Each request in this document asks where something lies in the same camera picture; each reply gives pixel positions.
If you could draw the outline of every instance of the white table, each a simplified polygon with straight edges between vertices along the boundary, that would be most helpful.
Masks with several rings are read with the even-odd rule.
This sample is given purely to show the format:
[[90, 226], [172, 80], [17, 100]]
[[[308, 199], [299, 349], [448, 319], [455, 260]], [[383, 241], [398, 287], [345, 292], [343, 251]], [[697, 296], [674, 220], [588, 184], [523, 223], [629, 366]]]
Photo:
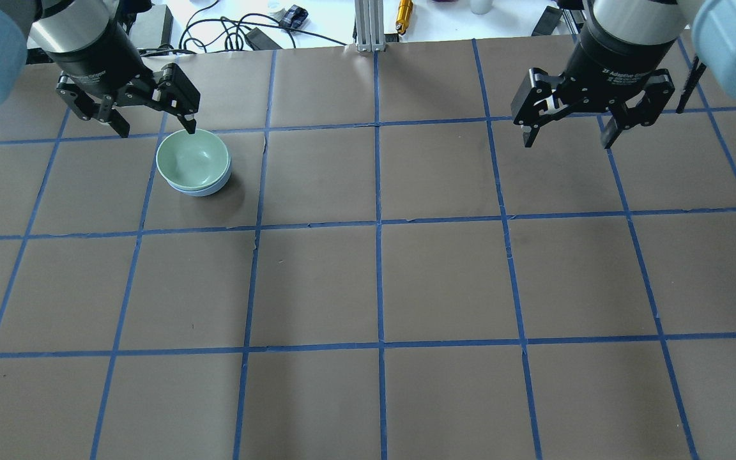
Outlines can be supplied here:
[[[175, 18], [172, 31], [172, 44], [176, 45], [183, 27], [189, 17], [198, 9], [210, 5], [213, 0], [156, 0], [156, 3], [169, 5]], [[309, 18], [303, 29], [316, 34], [335, 38], [344, 43], [351, 43], [354, 26], [353, 0], [288, 0], [286, 9], [292, 4], [303, 6], [309, 10]], [[554, 6], [550, 0], [494, 0], [493, 11], [485, 15], [476, 15], [470, 11], [468, 0], [454, 3], [439, 3], [433, 0], [414, 0], [414, 12], [411, 27], [401, 37], [403, 42], [426, 42], [461, 40], [468, 38], [524, 37], [529, 36], [538, 23], [546, 6]], [[385, 31], [394, 32], [397, 18], [398, 0], [385, 0]], [[246, 13], [266, 12], [265, 0], [221, 0], [214, 8], [203, 11], [193, 21], [217, 18], [225, 15], [229, 19], [238, 20]], [[252, 22], [270, 22], [264, 18], [249, 18]], [[261, 28], [281, 47], [288, 49], [291, 41], [288, 35], [277, 29]], [[564, 33], [563, 23], [556, 28], [556, 34]], [[208, 42], [223, 32], [219, 23], [198, 24], [190, 32], [202, 41]], [[332, 43], [304, 34], [295, 34], [298, 47], [327, 47]], [[222, 49], [222, 39], [208, 50]]]

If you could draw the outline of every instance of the yellow tool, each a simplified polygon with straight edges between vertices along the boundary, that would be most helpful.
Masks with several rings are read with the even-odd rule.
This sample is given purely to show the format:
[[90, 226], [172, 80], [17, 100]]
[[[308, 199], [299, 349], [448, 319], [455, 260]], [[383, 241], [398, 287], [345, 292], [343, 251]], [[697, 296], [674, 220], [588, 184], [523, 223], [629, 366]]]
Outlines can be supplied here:
[[397, 32], [405, 35], [408, 26], [411, 25], [411, 13], [414, 11], [414, 0], [399, 0], [399, 12], [397, 12]]

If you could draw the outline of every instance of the green bowl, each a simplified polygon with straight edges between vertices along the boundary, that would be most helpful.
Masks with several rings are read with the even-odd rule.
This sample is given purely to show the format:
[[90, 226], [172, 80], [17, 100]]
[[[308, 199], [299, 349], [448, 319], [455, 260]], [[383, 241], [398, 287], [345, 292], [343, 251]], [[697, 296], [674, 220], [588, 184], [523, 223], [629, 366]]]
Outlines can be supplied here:
[[215, 134], [204, 129], [196, 129], [195, 134], [181, 130], [161, 142], [155, 163], [169, 185], [195, 192], [212, 187], [227, 174], [231, 155]]

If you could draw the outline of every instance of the cable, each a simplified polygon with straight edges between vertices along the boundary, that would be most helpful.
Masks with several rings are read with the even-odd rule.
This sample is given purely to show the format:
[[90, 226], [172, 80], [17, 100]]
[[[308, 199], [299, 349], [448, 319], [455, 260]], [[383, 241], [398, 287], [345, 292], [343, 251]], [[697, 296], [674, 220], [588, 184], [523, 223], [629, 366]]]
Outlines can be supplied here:
[[[246, 38], [246, 34], [240, 35], [240, 28], [245, 28], [248, 30], [251, 30], [252, 28], [241, 26], [240, 21], [237, 21], [236, 23], [236, 21], [233, 21], [227, 17], [220, 17], [220, 19], [221, 26], [223, 26], [223, 29], [226, 30], [226, 40], [223, 41], [224, 47], [227, 50], [243, 50], [243, 44], [248, 43], [248, 39]], [[231, 41], [231, 30], [227, 28], [226, 21], [234, 24], [234, 43]]]
[[[230, 24], [232, 24], [233, 26], [236, 26], [236, 27], [257, 26], [257, 27], [268, 27], [270, 29], [281, 29], [281, 30], [284, 30], [284, 31], [287, 31], [287, 32], [297, 32], [298, 34], [311, 35], [312, 37], [323, 38], [324, 40], [328, 40], [328, 41], [330, 41], [332, 43], [336, 43], [336, 44], [342, 45], [342, 46], [346, 46], [347, 45], [347, 43], [343, 43], [343, 42], [340, 42], [339, 40], [335, 40], [333, 38], [326, 37], [325, 35], [315, 34], [315, 32], [308, 32], [307, 30], [294, 29], [294, 28], [291, 28], [291, 27], [274, 26], [274, 24], [261, 24], [261, 23], [257, 23], [257, 22], [236, 21], [236, 20], [231, 20], [231, 19], [229, 19], [227, 17], [222, 17], [222, 18], [219, 18], [219, 19], [218, 18], [213, 18], [213, 19], [197, 20], [197, 21], [189, 24], [189, 26], [187, 26], [187, 28], [184, 30], [183, 34], [181, 35], [181, 41], [178, 42], [179, 43], [179, 46], [178, 47], [180, 47], [181, 49], [184, 49], [184, 47], [185, 47], [184, 46], [184, 41], [182, 41], [182, 40], [184, 39], [184, 37], [186, 37], [187, 34], [192, 35], [192, 34], [190, 34], [190, 29], [192, 29], [192, 27], [196, 26], [197, 24], [202, 24], [202, 23], [207, 23], [207, 22], [219, 22], [219, 23], [222, 23], [222, 24], [224, 24], [224, 29], [225, 30], [227, 30], [227, 28], [225, 27], [225, 23], [230, 23]], [[226, 33], [221, 34], [217, 38], [220, 38], [220, 37], [222, 37], [225, 34]], [[229, 35], [227, 35], [227, 40], [231, 40], [230, 35], [231, 35], [231, 33]]]
[[184, 35], [187, 34], [187, 31], [189, 30], [189, 23], [192, 22], [192, 20], [196, 17], [196, 15], [198, 15], [198, 13], [205, 12], [206, 10], [210, 10], [210, 9], [214, 8], [214, 6], [217, 5], [217, 3], [220, 3], [220, 0], [215, 0], [214, 3], [212, 3], [211, 5], [204, 6], [204, 8], [201, 8], [198, 11], [195, 11], [194, 13], [192, 13], [192, 15], [189, 17], [189, 20], [187, 21], [187, 28], [186, 28], [186, 30], [184, 30], [183, 34], [181, 34], [181, 39], [178, 40], [178, 47], [179, 47], [179, 49], [182, 49], [182, 47], [183, 47], [183, 37], [184, 37]]
[[[248, 26], [240, 26], [240, 27], [242, 27], [242, 28], [244, 28], [244, 29], [248, 29], [248, 30], [251, 30], [251, 29], [252, 29], [251, 27], [248, 27]], [[206, 45], [206, 46], [210, 46], [211, 44], [214, 44], [214, 43], [215, 43], [215, 42], [216, 42], [217, 40], [219, 40], [219, 39], [220, 39], [221, 37], [224, 37], [224, 36], [226, 36], [226, 37], [228, 36], [228, 33], [227, 33], [227, 32], [225, 32], [225, 31], [224, 31], [224, 32], [221, 32], [221, 34], [220, 34], [220, 35], [217, 35], [217, 37], [215, 37], [215, 38], [214, 38], [214, 39], [213, 39], [212, 41], [210, 41], [209, 43], [205, 43], [205, 45]], [[187, 38], [187, 40], [186, 40], [186, 41], [184, 42], [184, 45], [186, 45], [186, 44], [187, 44], [187, 42], [189, 42], [190, 40], [195, 40], [195, 41], [199, 41], [199, 40], [198, 40], [197, 38]]]
[[195, 37], [187, 38], [187, 40], [184, 41], [183, 44], [181, 45], [182, 46], [182, 49], [187, 49], [187, 44], [189, 42], [195, 42], [200, 49], [203, 49], [204, 52], [206, 52], [206, 46], [207, 45], [205, 45], [201, 40], [199, 40], [198, 38], [195, 38]]
[[141, 53], [142, 58], [150, 58], [151, 56], [165, 56], [169, 54], [170, 52], [181, 54], [198, 54], [194, 52], [193, 50], [188, 49], [160, 49], [160, 50], [147, 50], [146, 52]]
[[[246, 21], [246, 18], [247, 17], [263, 17], [263, 18], [266, 18], [268, 20], [273, 21], [274, 23], [277, 23], [278, 26], [280, 25], [280, 21], [278, 21], [277, 19], [275, 19], [273, 17], [270, 17], [269, 15], [262, 15], [260, 13], [249, 13], [249, 14], [245, 14], [245, 15], [243, 15], [242, 18], [240, 18], [237, 21], [237, 23], [238, 24], [245, 24], [245, 21]], [[282, 26], [280, 28], [283, 29], [286, 32], [286, 34], [289, 35], [289, 38], [291, 38], [291, 46], [294, 47], [294, 49], [297, 49], [297, 43], [295, 42], [294, 35], [291, 34], [291, 31], [288, 30], [288, 29], [286, 29], [286, 28], [284, 28], [284, 27], [282, 27]]]

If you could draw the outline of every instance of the tabletop grid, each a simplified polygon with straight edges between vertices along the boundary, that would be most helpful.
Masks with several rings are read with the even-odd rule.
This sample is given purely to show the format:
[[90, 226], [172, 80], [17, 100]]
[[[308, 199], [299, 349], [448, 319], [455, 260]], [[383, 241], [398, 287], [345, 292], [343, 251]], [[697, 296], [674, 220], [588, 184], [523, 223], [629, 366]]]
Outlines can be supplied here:
[[[132, 254], [131, 268], [128, 276], [126, 277], [126, 288], [125, 294], [123, 295], [123, 303], [121, 306], [121, 312], [119, 315], [119, 321], [116, 326], [114, 334], [114, 343], [111, 349], [103, 350], [68, 350], [68, 351], [49, 351], [49, 352], [0, 352], [1, 358], [62, 358], [62, 357], [109, 357], [110, 362], [106, 373], [105, 385], [100, 400], [96, 431], [93, 435], [93, 447], [91, 448], [90, 458], [94, 460], [97, 457], [100, 431], [102, 430], [102, 423], [104, 420], [105, 409], [109, 402], [111, 379], [117, 357], [122, 356], [151, 356], [151, 355], [216, 355], [217, 353], [240, 353], [242, 355], [242, 365], [240, 368], [240, 393], [238, 395], [238, 405], [236, 414], [236, 430], [234, 434], [230, 433], [229, 436], [234, 436], [234, 452], [233, 458], [237, 459], [240, 457], [240, 440], [242, 440], [242, 432], [245, 430], [243, 425], [243, 411], [245, 411], [245, 396], [246, 396], [246, 385], [247, 385], [247, 373], [248, 373], [248, 362], [249, 355], [251, 353], [275, 353], [275, 352], [304, 352], [304, 351], [318, 351], [318, 350], [334, 350], [334, 349], [376, 349], [378, 353], [378, 366], [379, 366], [379, 412], [380, 412], [380, 438], [381, 446], [380, 452], [383, 460], [388, 458], [388, 426], [386, 421], [386, 377], [385, 377], [385, 350], [386, 349], [400, 349], [400, 348], [421, 348], [421, 347], [462, 347], [462, 346], [519, 346], [522, 349], [522, 362], [523, 362], [523, 376], [525, 381], [525, 393], [526, 401], [528, 401], [529, 417], [532, 428], [533, 445], [535, 449], [535, 457], [543, 458], [541, 449], [541, 436], [539, 432], [540, 420], [535, 410], [535, 395], [532, 390], [532, 379], [530, 372], [530, 361], [529, 361], [529, 347], [532, 344], [573, 344], [573, 343], [626, 343], [626, 342], [654, 342], [660, 343], [660, 347], [663, 351], [663, 358], [666, 364], [666, 370], [669, 374], [671, 381], [671, 389], [675, 396], [675, 402], [677, 402], [678, 414], [683, 424], [684, 437], [686, 437], [687, 447], [692, 458], [699, 458], [699, 445], [695, 445], [692, 437], [689, 420], [687, 419], [687, 411], [684, 407], [683, 400], [680, 396], [680, 390], [678, 388], [677, 374], [675, 374], [675, 366], [672, 364], [671, 357], [669, 356], [668, 343], [669, 341], [704, 341], [704, 340], [722, 340], [728, 338], [736, 338], [736, 332], [708, 332], [708, 333], [680, 333], [680, 334], [666, 334], [663, 330], [663, 324], [660, 320], [660, 315], [657, 311], [657, 305], [654, 296], [654, 288], [649, 280], [647, 273], [645, 260], [643, 259], [643, 251], [640, 245], [636, 230], [634, 229], [634, 216], [649, 216], [649, 215], [685, 215], [686, 213], [736, 213], [736, 207], [730, 208], [718, 208], [718, 209], [697, 209], [697, 210], [631, 210], [626, 200], [626, 196], [623, 190], [621, 175], [618, 171], [616, 161], [613, 156], [611, 149], [607, 149], [606, 155], [613, 171], [614, 180], [616, 183], [617, 191], [621, 197], [622, 210], [613, 211], [602, 211], [602, 212], [586, 212], [586, 213], [533, 213], [532, 215], [509, 215], [506, 212], [505, 207], [505, 196], [502, 192], [502, 181], [499, 177], [499, 168], [496, 159], [496, 143], [493, 136], [493, 122], [511, 120], [508, 116], [491, 116], [489, 102], [487, 100], [487, 88], [485, 85], [484, 73], [482, 70], [482, 59], [479, 55], [479, 49], [476, 40], [472, 41], [473, 45], [473, 56], [476, 62], [476, 67], [479, 75], [479, 89], [482, 94], [482, 101], [484, 102], [484, 117], [475, 118], [464, 118], [464, 119], [427, 119], [427, 120], [399, 120], [391, 122], [380, 121], [380, 59], [378, 55], [374, 55], [373, 67], [374, 67], [374, 121], [373, 123], [347, 123], [347, 125], [309, 125], [309, 126], [293, 126], [287, 128], [272, 128], [271, 116], [272, 116], [272, 97], [274, 94], [274, 81], [275, 81], [275, 65], [277, 64], [277, 52], [272, 52], [272, 64], [269, 76], [269, 90], [268, 90], [268, 105], [266, 106], [266, 123], [264, 128], [254, 129], [222, 129], [214, 131], [217, 134], [233, 134], [233, 133], [263, 133], [266, 139], [266, 146], [263, 151], [262, 167], [260, 174], [260, 189], [257, 201], [257, 221], [254, 226], [239, 226], [239, 227], [190, 227], [190, 228], [173, 228], [173, 229], [146, 229], [144, 222], [146, 218], [146, 210], [149, 205], [150, 196], [152, 192], [152, 185], [155, 179], [155, 163], [152, 162], [151, 169], [149, 169], [149, 178], [146, 185], [146, 194], [144, 197], [144, 204], [141, 210], [141, 219], [138, 224], [137, 230], [134, 232], [115, 232], [115, 233], [71, 233], [63, 235], [50, 235], [50, 234], [33, 234], [31, 232], [33, 222], [35, 221], [39, 204], [41, 203], [44, 195], [44, 190], [47, 185], [47, 180], [52, 174], [52, 166], [58, 153], [59, 144], [64, 142], [82, 142], [100, 139], [114, 139], [115, 136], [103, 136], [103, 137], [62, 137], [64, 133], [65, 125], [70, 117], [70, 111], [67, 110], [64, 119], [59, 127], [58, 135], [55, 139], [38, 139], [29, 141], [5, 141], [0, 142], [0, 145], [12, 145], [22, 143], [52, 143], [52, 154], [50, 154], [49, 163], [47, 163], [46, 171], [43, 175], [42, 185], [39, 189], [38, 195], [33, 205], [33, 210], [30, 215], [29, 222], [26, 227], [26, 232], [22, 235], [0, 235], [0, 240], [13, 240], [21, 241], [20, 250], [18, 256], [15, 259], [15, 264], [11, 272], [11, 277], [6, 288], [2, 305], [0, 308], [0, 326], [8, 308], [8, 300], [12, 293], [13, 284], [17, 278], [17, 274], [20, 268], [21, 259], [24, 255], [24, 250], [28, 241], [41, 240], [41, 239], [56, 239], [56, 238], [121, 238], [121, 236], [135, 236], [135, 250]], [[680, 39], [678, 39], [678, 46], [684, 56], [684, 61], [689, 64], [689, 56], [687, 56], [686, 48]], [[703, 108], [690, 109], [689, 112], [695, 113], [706, 113], [712, 123], [712, 127], [721, 144], [724, 151], [725, 157], [728, 161], [730, 169], [733, 171], [734, 178], [736, 179], [736, 165], [733, 159], [732, 152], [728, 149], [727, 143], [724, 140], [721, 129], [713, 116], [716, 111], [736, 111], [736, 107], [724, 107], [724, 108], [712, 108], [706, 99], [703, 90], [698, 85], [698, 95], [703, 102]], [[598, 119], [599, 125], [604, 126], [601, 116], [595, 116]], [[165, 131], [167, 122], [167, 116], [164, 114], [161, 120], [160, 130], [157, 134], [134, 134], [131, 137], [156, 137], [158, 145], [163, 141], [167, 132]], [[445, 218], [418, 218], [412, 220], [404, 219], [383, 219], [382, 215], [382, 196], [381, 196], [381, 183], [380, 183], [380, 158], [382, 154], [382, 146], [380, 145], [380, 129], [385, 126], [398, 126], [398, 125], [437, 125], [438, 123], [469, 123], [469, 122], [484, 122], [487, 127], [488, 143], [490, 146], [491, 162], [493, 163], [494, 172], [494, 183], [496, 184], [496, 197], [498, 200], [500, 214], [499, 215], [480, 215], [471, 217], [445, 217]], [[275, 225], [263, 225], [263, 195], [265, 190], [266, 178], [268, 177], [268, 171], [266, 171], [266, 158], [268, 158], [268, 139], [269, 133], [277, 131], [292, 131], [292, 130], [307, 130], [307, 129], [331, 129], [331, 128], [374, 128], [374, 165], [376, 166], [376, 220], [374, 221], [347, 221], [347, 222], [305, 222], [304, 224], [275, 224]], [[631, 234], [631, 240], [636, 251], [636, 257], [640, 266], [640, 271], [643, 277], [643, 285], [645, 285], [646, 294], [648, 295], [648, 302], [650, 312], [654, 318], [656, 327], [656, 334], [648, 335], [605, 335], [604, 337], [530, 337], [528, 331], [526, 331], [525, 324], [521, 312], [521, 304], [519, 299], [519, 281], [518, 281], [518, 261], [513, 256], [512, 245], [509, 234], [509, 222], [522, 219], [587, 219], [587, 218], [599, 218], [599, 217], [624, 217], [629, 232]], [[382, 260], [382, 244], [383, 244], [383, 226], [386, 225], [427, 225], [427, 224], [441, 224], [441, 222], [480, 222], [480, 221], [500, 221], [502, 223], [502, 238], [505, 242], [507, 264], [509, 266], [509, 283], [511, 284], [515, 315], [517, 320], [517, 338], [502, 338], [494, 340], [461, 340], [461, 341], [386, 341], [385, 340], [385, 318], [383, 317], [383, 260]], [[255, 305], [255, 286], [257, 283], [257, 262], [260, 245], [260, 236], [263, 231], [269, 232], [273, 230], [288, 230], [288, 229], [299, 229], [299, 228], [317, 228], [317, 227], [375, 227], [376, 228], [376, 282], [377, 282], [377, 340], [373, 342], [356, 342], [356, 343], [333, 343], [333, 344], [301, 344], [300, 346], [251, 346], [251, 327], [252, 318], [254, 315]], [[245, 324], [245, 340], [243, 346], [239, 347], [215, 347], [215, 348], [198, 348], [198, 349], [120, 349], [120, 340], [123, 329], [123, 321], [125, 320], [130, 292], [132, 291], [132, 282], [134, 281], [135, 266], [137, 266], [137, 260], [140, 254], [141, 245], [143, 243], [144, 236], [147, 235], [164, 235], [164, 234], [176, 234], [176, 233], [223, 233], [223, 232], [242, 232], [242, 231], [254, 231], [254, 250], [251, 262], [251, 274], [249, 282], [249, 297], [246, 314]]]

